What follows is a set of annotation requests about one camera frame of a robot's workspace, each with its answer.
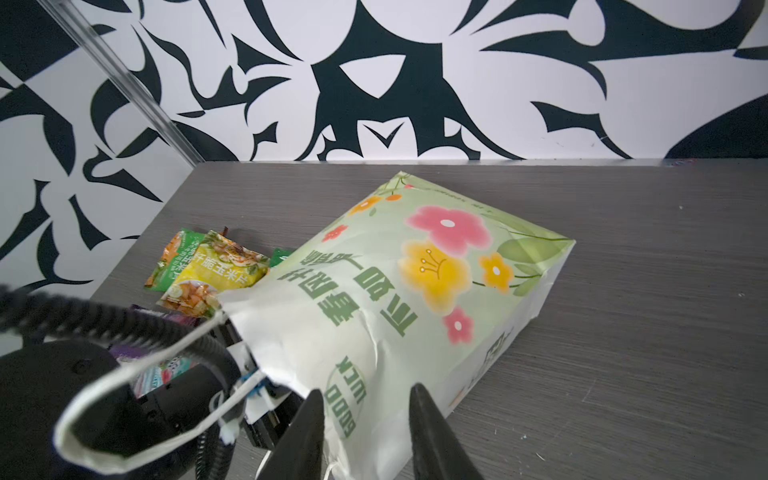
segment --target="gray table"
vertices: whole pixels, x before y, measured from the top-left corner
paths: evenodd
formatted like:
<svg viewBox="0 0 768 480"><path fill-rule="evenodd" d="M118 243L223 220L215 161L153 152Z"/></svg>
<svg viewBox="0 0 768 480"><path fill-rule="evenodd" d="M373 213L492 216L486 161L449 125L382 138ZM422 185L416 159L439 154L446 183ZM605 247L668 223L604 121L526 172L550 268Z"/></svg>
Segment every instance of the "gray table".
<svg viewBox="0 0 768 480"><path fill-rule="evenodd" d="M204 164L94 299L151 305L141 286L180 227L298 247L401 169L578 241L539 318L449 418L488 480L765 478L768 167L754 162ZM262 455L241 438L229 478L253 478Z"/></svg>

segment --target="yellow snack package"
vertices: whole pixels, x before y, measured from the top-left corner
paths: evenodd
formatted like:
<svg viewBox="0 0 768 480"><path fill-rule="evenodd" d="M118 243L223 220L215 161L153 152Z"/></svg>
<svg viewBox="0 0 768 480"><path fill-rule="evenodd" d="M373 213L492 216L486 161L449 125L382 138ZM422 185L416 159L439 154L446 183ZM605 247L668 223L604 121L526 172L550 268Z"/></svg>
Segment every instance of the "yellow snack package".
<svg viewBox="0 0 768 480"><path fill-rule="evenodd" d="M219 292L252 286L269 271L269 262L211 230L157 304L184 315L210 317L219 308Z"/></svg>

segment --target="black and white wall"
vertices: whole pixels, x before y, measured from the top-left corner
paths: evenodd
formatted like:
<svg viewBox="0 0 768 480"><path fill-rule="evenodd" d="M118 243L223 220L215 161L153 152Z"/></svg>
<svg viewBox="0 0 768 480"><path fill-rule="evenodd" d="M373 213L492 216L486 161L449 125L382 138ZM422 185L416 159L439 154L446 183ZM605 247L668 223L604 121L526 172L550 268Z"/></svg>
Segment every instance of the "black and white wall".
<svg viewBox="0 0 768 480"><path fill-rule="evenodd" d="M0 16L0 283L89 297L191 166L37 2Z"/></svg>
<svg viewBox="0 0 768 480"><path fill-rule="evenodd" d="M768 157L765 0L72 0L208 160Z"/></svg>

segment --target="pink flower print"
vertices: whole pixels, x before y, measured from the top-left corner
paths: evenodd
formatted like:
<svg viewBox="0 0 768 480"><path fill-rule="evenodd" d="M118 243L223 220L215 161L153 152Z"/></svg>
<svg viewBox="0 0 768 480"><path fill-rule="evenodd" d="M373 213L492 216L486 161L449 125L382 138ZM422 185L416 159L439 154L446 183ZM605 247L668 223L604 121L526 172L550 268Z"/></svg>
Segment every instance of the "pink flower print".
<svg viewBox="0 0 768 480"><path fill-rule="evenodd" d="M468 245L481 250L491 246L491 234L482 218L463 210L421 207L406 219L406 224L429 232L435 246L454 257L466 255Z"/></svg>
<svg viewBox="0 0 768 480"><path fill-rule="evenodd" d="M330 232L326 233L325 237L323 238L323 242L327 242L328 240L333 240L333 239L337 238L346 229L347 229L346 225L340 225L340 226L334 228Z"/></svg>
<svg viewBox="0 0 768 480"><path fill-rule="evenodd" d="M475 321L469 318L464 310L457 306L448 316L442 317L445 328L448 329L448 340L454 345L459 342L470 343Z"/></svg>

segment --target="yellow flower print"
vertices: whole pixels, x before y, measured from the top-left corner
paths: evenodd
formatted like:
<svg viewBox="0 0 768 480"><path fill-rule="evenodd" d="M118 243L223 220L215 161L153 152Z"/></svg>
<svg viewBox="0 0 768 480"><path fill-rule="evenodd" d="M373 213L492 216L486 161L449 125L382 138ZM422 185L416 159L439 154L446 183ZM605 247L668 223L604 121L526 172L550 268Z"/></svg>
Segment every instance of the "yellow flower print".
<svg viewBox="0 0 768 480"><path fill-rule="evenodd" d="M504 258L498 252L494 252L490 257L480 257L480 266L485 271L482 277L485 286L496 288L501 293L509 293L509 283L515 278L515 272L504 263Z"/></svg>
<svg viewBox="0 0 768 480"><path fill-rule="evenodd" d="M359 204L355 205L355 207L353 207L349 211L349 215L354 215L354 214L356 214L358 212L364 212L364 211L368 210L370 207L373 207L374 205L376 205L381 200L382 200L382 198L381 197L377 197L376 195L374 195L372 197L368 197L365 200L363 200L362 202L360 202Z"/></svg>
<svg viewBox="0 0 768 480"><path fill-rule="evenodd" d="M429 241L410 241L402 246L405 258L398 260L406 285L418 290L432 312L448 315L456 297L472 285L469 263L449 257Z"/></svg>

